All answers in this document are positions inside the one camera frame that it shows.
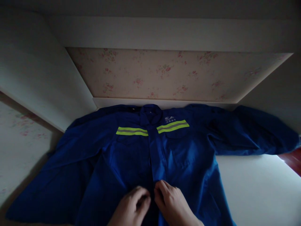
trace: white wall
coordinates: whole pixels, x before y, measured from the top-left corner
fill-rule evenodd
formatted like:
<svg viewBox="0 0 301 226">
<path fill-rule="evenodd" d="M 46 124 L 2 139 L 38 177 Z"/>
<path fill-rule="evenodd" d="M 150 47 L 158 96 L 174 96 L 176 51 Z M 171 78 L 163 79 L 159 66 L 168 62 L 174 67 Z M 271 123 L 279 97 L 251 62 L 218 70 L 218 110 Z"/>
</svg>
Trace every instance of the white wall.
<svg viewBox="0 0 301 226">
<path fill-rule="evenodd" d="M 298 1 L 288 0 L 2 0 L 45 14 L 69 16 L 211 19 L 298 19 Z"/>
<path fill-rule="evenodd" d="M 61 131 L 96 109 L 67 51 L 44 18 L 0 8 L 0 91 Z"/>
<path fill-rule="evenodd" d="M 0 206 L 62 135 L 0 92 Z"/>
<path fill-rule="evenodd" d="M 47 16 L 65 47 L 280 52 L 301 51 L 300 20 Z"/>
<path fill-rule="evenodd" d="M 301 225 L 301 178 L 278 156 L 216 159 L 237 226 Z"/>
<path fill-rule="evenodd" d="M 282 119 L 301 134 L 301 54 L 295 53 L 238 104 Z"/>
</svg>

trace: jacket sleeve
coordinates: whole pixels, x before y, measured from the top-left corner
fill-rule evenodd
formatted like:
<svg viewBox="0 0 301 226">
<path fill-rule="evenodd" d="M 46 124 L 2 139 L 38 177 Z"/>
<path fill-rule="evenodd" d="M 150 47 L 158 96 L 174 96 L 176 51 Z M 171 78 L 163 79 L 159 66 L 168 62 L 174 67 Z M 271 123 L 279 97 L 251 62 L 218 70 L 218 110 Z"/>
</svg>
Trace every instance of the jacket sleeve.
<svg viewBox="0 0 301 226">
<path fill-rule="evenodd" d="M 282 154 L 300 146 L 299 135 L 277 117 L 244 106 L 215 111 L 207 128 L 216 155 Z"/>
<path fill-rule="evenodd" d="M 88 159 L 106 148 L 117 131 L 117 115 L 106 115 L 67 129 L 42 170 Z"/>
</svg>

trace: pink floral pattern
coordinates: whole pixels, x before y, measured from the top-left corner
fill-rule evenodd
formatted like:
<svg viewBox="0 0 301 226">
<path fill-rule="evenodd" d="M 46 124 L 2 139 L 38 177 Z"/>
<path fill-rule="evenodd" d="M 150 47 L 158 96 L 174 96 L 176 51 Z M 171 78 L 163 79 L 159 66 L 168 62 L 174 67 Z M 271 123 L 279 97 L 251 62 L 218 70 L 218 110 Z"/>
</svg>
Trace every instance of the pink floral pattern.
<svg viewBox="0 0 301 226">
<path fill-rule="evenodd" d="M 143 85 L 143 80 L 140 78 L 137 78 L 133 81 L 133 83 L 137 86 L 137 88 L 140 88 Z"/>
<path fill-rule="evenodd" d="M 219 88 L 220 86 L 224 85 L 225 83 L 221 80 L 218 80 L 214 83 L 212 83 L 212 91 L 214 91 L 216 88 Z"/>
<path fill-rule="evenodd" d="M 195 78 L 195 81 L 197 81 L 198 80 L 198 73 L 197 73 L 197 71 L 189 72 L 188 77 Z"/>
<path fill-rule="evenodd" d="M 113 91 L 114 85 L 110 85 L 110 83 L 106 83 L 103 85 L 103 93 L 108 94 Z"/>
<path fill-rule="evenodd" d="M 284 53 L 211 51 L 67 51 L 94 97 L 229 103 L 239 101 L 246 89 L 288 57 Z"/>
<path fill-rule="evenodd" d="M 188 90 L 188 87 L 186 87 L 185 85 L 179 86 L 177 88 L 177 91 L 173 93 L 174 96 L 178 95 L 178 94 L 184 94 L 186 91 Z"/>
<path fill-rule="evenodd" d="M 150 92 L 147 96 L 148 99 L 158 99 L 158 94 L 156 92 Z"/>
<path fill-rule="evenodd" d="M 259 68 L 256 68 L 255 70 L 246 72 L 244 74 L 245 81 L 247 81 L 250 78 L 258 78 L 258 75 L 261 71 L 262 71 L 262 68 L 259 67 Z"/>
<path fill-rule="evenodd" d="M 99 53 L 98 55 L 99 57 L 104 59 L 105 62 L 112 63 L 115 62 L 115 57 L 118 55 L 118 52 L 116 50 L 109 50 L 104 48 L 102 53 Z"/>
<path fill-rule="evenodd" d="M 204 64 L 209 65 L 210 61 L 212 59 L 215 59 L 217 56 L 218 56 L 217 53 L 207 51 L 207 52 L 204 52 L 202 55 L 198 55 L 197 59 L 198 59 L 200 65 L 204 65 Z"/>
<path fill-rule="evenodd" d="M 161 79 L 164 79 L 164 77 L 169 77 L 170 73 L 169 71 L 173 68 L 173 66 L 169 66 L 167 64 L 159 65 L 156 69 L 156 72 L 158 75 L 160 75 Z"/>
<path fill-rule="evenodd" d="M 219 98 L 216 98 L 215 100 L 216 101 L 224 102 L 225 100 L 227 100 L 227 96 L 226 96 L 226 94 L 223 94 Z"/>
<path fill-rule="evenodd" d="M 113 78 L 116 78 L 116 74 L 114 74 L 111 70 L 109 70 L 107 67 L 103 70 L 103 74 L 105 75 L 110 75 L 112 76 Z"/>
</svg>

